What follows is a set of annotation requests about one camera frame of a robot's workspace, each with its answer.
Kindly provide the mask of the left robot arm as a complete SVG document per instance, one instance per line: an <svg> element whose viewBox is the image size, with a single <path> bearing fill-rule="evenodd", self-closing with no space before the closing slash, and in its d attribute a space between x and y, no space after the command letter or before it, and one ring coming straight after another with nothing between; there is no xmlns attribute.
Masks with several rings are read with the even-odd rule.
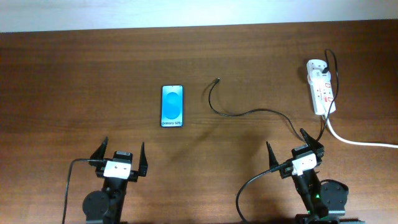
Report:
<svg viewBox="0 0 398 224"><path fill-rule="evenodd" d="M107 145L108 138L105 138L90 156L89 165L95 167L96 176L104 182L101 190L89 193L83 201L87 223L120 223L128 183L147 175L144 145L141 146L138 170L132 170L133 154L130 152L116 151L112 158L105 158Z"/></svg>

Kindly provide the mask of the blue screen Galaxy smartphone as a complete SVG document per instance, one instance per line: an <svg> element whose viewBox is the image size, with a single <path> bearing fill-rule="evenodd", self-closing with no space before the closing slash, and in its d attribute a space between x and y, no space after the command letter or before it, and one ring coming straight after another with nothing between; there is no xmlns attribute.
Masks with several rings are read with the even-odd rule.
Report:
<svg viewBox="0 0 398 224"><path fill-rule="evenodd" d="M163 128L180 128L183 126L183 86L164 85L160 125Z"/></svg>

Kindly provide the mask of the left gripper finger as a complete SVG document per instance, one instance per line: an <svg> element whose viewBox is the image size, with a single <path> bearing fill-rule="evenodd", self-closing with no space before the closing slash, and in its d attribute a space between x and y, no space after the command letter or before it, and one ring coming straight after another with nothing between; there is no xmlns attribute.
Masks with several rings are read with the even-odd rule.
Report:
<svg viewBox="0 0 398 224"><path fill-rule="evenodd" d="M148 162L145 154L145 143L141 145L141 152L139 158L138 176L145 177L147 175Z"/></svg>
<svg viewBox="0 0 398 224"><path fill-rule="evenodd" d="M97 166L104 159L107 145L108 145L108 137L105 137L103 142L97 148L97 150L94 153L92 153L92 155L90 156L89 165Z"/></svg>

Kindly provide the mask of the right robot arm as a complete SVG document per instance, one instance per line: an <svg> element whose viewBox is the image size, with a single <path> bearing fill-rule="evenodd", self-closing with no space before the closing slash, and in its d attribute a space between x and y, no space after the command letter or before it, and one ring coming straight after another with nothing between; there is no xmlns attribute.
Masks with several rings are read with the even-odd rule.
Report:
<svg viewBox="0 0 398 224"><path fill-rule="evenodd" d="M280 164L271 145L267 143L271 172L279 172L282 179L292 178L295 189L307 209L307 214L296 215L295 223L339 223L345 215L349 188L336 180L319 180L315 168L322 163L324 146L300 129L303 146L292 149L292 158Z"/></svg>

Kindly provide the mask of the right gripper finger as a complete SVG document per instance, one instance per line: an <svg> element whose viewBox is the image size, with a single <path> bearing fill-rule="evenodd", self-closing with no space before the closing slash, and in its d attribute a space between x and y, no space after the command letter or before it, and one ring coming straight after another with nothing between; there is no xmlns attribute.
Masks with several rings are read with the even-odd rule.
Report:
<svg viewBox="0 0 398 224"><path fill-rule="evenodd" d="M272 150L271 144L267 141L266 142L267 151L269 155L269 169L275 169L279 166L279 163L275 157L274 151Z"/></svg>
<svg viewBox="0 0 398 224"><path fill-rule="evenodd" d="M318 141L316 139L314 139L313 137L311 137L306 132L306 130L304 130L303 128L300 128L300 133L302 134L303 139L308 146L317 146L318 145Z"/></svg>

